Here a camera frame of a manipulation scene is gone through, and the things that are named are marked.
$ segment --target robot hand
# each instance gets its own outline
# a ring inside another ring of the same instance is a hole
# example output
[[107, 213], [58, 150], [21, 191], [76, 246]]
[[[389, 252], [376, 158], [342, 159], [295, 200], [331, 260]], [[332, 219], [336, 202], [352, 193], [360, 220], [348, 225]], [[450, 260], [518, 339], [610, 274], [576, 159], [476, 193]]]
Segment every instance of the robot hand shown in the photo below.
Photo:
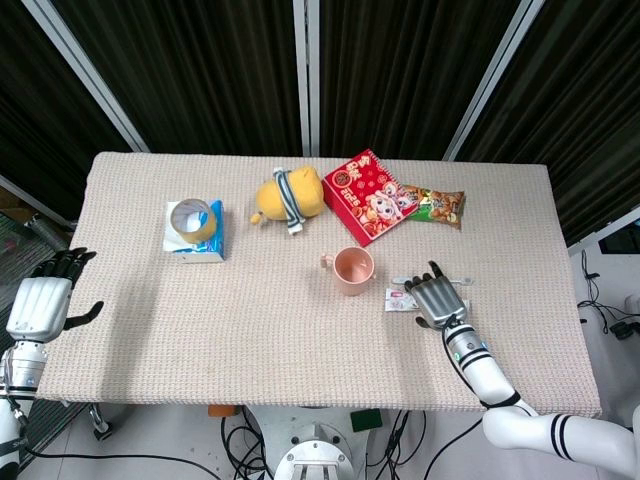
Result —
[[464, 323], [467, 308], [463, 301], [436, 262], [430, 261], [429, 265], [433, 276], [425, 273], [422, 278], [416, 276], [404, 284], [405, 290], [413, 296], [424, 315], [424, 318], [417, 317], [416, 322], [421, 327], [438, 330], [443, 329], [452, 316], [455, 316], [457, 323]]
[[36, 267], [31, 278], [20, 284], [7, 322], [7, 332], [15, 340], [47, 343], [62, 330], [89, 323], [98, 316], [103, 302], [85, 315], [66, 318], [71, 291], [85, 264], [96, 256], [86, 248], [56, 253]]

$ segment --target pink mug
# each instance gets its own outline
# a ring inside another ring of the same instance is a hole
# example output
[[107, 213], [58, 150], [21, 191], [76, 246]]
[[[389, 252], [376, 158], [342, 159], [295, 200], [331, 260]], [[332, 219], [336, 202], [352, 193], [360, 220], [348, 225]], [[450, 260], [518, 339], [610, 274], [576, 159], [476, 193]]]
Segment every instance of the pink mug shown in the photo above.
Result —
[[324, 268], [331, 268], [336, 286], [344, 295], [360, 295], [367, 289], [371, 279], [376, 278], [373, 257], [364, 248], [343, 248], [335, 257], [325, 254], [320, 257], [320, 264]]

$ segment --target orange object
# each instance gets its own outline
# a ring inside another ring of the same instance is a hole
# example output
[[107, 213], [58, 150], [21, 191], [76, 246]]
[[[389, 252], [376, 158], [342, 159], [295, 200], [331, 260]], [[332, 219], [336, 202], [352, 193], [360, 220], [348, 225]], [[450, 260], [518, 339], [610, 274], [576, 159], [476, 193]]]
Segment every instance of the orange object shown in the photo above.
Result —
[[235, 405], [209, 405], [207, 414], [210, 417], [233, 417], [238, 413], [238, 407]]

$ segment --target red snack box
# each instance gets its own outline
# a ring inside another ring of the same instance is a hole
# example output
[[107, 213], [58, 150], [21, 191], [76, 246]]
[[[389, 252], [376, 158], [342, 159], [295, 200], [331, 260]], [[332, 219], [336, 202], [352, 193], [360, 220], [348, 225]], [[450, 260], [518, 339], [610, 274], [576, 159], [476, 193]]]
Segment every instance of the red snack box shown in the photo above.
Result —
[[322, 180], [324, 201], [364, 247], [418, 208], [367, 149]]

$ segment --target striped scarf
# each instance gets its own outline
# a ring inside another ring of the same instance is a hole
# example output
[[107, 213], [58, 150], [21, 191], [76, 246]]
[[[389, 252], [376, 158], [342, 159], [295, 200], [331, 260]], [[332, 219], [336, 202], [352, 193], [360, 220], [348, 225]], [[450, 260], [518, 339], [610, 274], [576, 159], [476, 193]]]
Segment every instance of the striped scarf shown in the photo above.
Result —
[[293, 235], [302, 230], [304, 217], [302, 213], [300, 213], [300, 208], [298, 208], [298, 204], [296, 203], [296, 197], [293, 195], [291, 185], [289, 185], [289, 172], [290, 170], [284, 170], [282, 167], [275, 168], [273, 170], [273, 178], [280, 191], [284, 211], [287, 213], [287, 228], [289, 229], [289, 234]]

